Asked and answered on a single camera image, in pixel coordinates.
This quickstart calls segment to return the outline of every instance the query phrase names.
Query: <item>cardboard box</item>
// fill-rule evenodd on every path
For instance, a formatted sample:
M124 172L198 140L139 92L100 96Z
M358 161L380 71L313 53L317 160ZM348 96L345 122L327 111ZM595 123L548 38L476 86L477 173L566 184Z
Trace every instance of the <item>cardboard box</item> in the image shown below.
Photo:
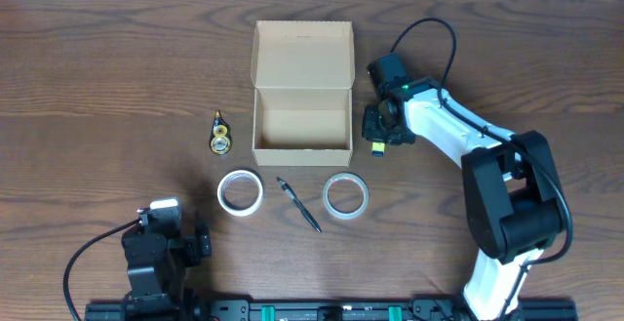
M260 166L348 166L353 153L351 22L258 21L253 145Z

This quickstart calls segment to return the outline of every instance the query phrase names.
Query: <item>tape roll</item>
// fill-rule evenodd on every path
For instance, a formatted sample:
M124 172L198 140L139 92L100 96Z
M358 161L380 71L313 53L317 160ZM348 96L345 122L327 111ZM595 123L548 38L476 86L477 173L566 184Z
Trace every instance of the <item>tape roll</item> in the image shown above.
M227 188L227 185L235 179L240 178L250 179L255 182L255 185L257 185L257 198L255 198L255 201L249 208L245 209L236 209L232 206L232 203L225 199L225 188ZM253 214L257 208L260 207L260 204L262 204L262 199L264 198L264 188L262 188L262 182L256 174L247 170L237 170L227 174L223 180L221 180L218 184L218 188L216 189L216 198L218 199L218 203L221 205L221 208L229 214L236 217L245 217Z
M330 187L332 187L332 185L338 181L353 181L360 187L360 189L362 189L362 196L364 197L364 200L362 200L362 204L355 211L352 211L350 213L341 212L337 210L337 208L330 202ZM364 183L364 181L356 175L349 173L335 174L325 183L325 187L323 188L323 203L325 204L325 208L330 212L333 217L341 220L353 220L354 218L361 215L367 208L367 205L369 204L369 188Z

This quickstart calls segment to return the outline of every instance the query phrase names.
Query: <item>box lid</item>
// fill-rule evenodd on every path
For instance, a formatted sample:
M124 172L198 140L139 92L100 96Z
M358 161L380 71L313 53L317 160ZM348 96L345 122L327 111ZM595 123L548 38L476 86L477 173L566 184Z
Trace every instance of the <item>box lid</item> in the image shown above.
M351 22L256 22L252 55L256 88L349 89L354 78Z

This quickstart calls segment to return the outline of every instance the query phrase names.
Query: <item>white robot part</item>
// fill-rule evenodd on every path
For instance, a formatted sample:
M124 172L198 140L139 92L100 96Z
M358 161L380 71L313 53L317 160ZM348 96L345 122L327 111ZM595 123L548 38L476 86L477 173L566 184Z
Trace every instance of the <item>white robot part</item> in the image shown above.
M505 305L505 300L514 288L514 283L520 273L520 266L526 261L536 260L543 252L541 249L533 249L516 256L509 263L502 264L499 260L492 259L479 250L475 270L463 290L464 299L477 319L493 320L498 317ZM525 278L527 278L526 274L520 281L505 314L518 307L518 293L525 283Z
M448 106L477 125L487 126L490 131L505 139L509 139L514 134L509 130L493 126L475 115L451 98L447 90L442 89L442 96L447 100ZM438 100L438 91L435 89L418 93L406 101L405 113L409 129L434 143L460 168L462 155L477 147L490 148L500 144L499 141L468 126L442 107Z

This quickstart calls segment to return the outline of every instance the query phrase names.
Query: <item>robotic arm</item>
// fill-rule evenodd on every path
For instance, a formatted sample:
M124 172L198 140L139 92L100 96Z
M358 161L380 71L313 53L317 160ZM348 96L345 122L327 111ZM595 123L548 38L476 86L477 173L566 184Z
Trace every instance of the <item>robotic arm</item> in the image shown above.
M363 137L373 141L372 154L382 156L385 143L413 143L419 136L462 169L468 225L480 247L462 295L480 320L495 319L506 302L505 313L510 313L518 306L517 295L526 277L523 274L515 285L522 266L553 244L563 229L563 218L552 188L530 164L506 142L484 135L449 112L439 96L463 119L487 127L538 158L559 184L548 142L534 131L518 136L489 124L453 100L448 91L438 93L440 87L431 78L413 81L394 53L371 63L368 71L381 100L365 112ZM510 180L526 180L526 186L509 193L505 182Z

